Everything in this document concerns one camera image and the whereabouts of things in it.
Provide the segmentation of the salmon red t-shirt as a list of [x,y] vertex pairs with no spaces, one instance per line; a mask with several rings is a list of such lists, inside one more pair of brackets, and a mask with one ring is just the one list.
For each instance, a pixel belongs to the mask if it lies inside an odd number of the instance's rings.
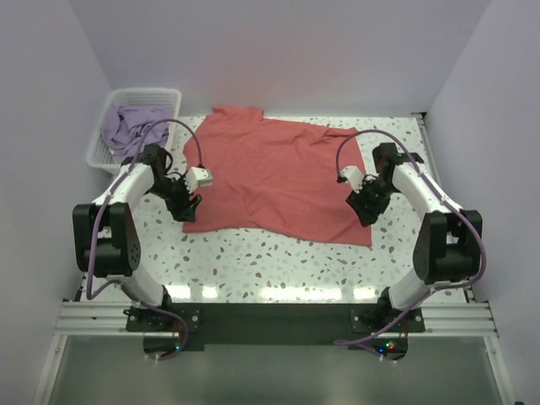
[[363,167],[353,128],[266,118],[261,110],[216,107],[186,142],[188,166],[210,170],[211,186],[186,233],[264,229],[321,243],[370,246],[337,182],[335,163]]

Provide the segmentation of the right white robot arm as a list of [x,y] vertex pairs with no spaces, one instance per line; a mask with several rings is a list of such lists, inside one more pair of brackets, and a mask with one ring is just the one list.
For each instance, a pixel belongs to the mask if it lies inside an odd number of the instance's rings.
[[347,198],[364,227],[387,210],[391,197],[400,194],[421,220],[412,254],[411,270],[383,290],[370,319],[388,332],[405,321],[405,311],[416,307],[439,287],[457,284],[478,274],[485,253],[481,246],[483,219],[465,210],[434,183],[416,153],[400,152],[394,143],[382,143],[372,152],[376,174],[365,175],[354,166],[338,175],[351,186]]

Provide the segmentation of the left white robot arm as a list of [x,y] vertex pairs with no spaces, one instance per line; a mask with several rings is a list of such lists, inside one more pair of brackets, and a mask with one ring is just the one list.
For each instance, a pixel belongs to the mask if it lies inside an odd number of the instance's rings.
[[156,331],[169,329],[175,311],[165,286],[142,268],[142,247],[133,212],[148,194],[161,198],[172,218],[196,220],[202,197],[197,189],[213,177],[195,165],[177,177],[168,176],[170,153],[151,144],[137,157],[125,159],[118,176],[93,202],[74,207],[73,235],[78,268],[86,274],[86,299],[94,300],[110,286],[119,287],[134,303],[148,308],[145,321]]

